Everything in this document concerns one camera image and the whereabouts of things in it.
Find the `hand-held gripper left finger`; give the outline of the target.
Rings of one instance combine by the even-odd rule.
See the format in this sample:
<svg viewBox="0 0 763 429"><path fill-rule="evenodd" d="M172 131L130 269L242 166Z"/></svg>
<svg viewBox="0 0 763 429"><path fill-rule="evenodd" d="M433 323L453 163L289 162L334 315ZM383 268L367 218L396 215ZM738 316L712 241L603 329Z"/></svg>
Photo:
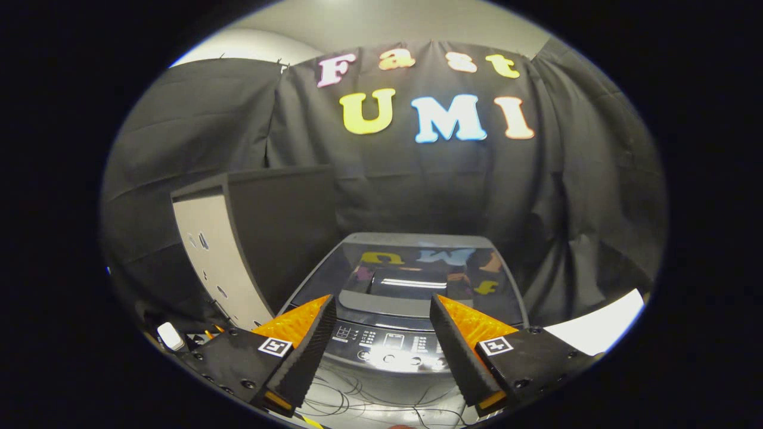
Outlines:
<svg viewBox="0 0 763 429"><path fill-rule="evenodd" d="M336 300L313 299L256 329L227 328L179 360L224 393L291 418L333 336Z"/></svg>

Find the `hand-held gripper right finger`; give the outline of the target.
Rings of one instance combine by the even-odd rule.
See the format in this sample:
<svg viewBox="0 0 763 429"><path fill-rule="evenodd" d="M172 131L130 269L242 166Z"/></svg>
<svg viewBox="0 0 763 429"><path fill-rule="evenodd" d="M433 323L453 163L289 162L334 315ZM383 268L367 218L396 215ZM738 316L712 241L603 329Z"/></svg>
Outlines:
<svg viewBox="0 0 763 429"><path fill-rule="evenodd" d="M432 297L429 318L461 396L479 417L539 401L598 361L545 328L513 328L442 295Z"/></svg>

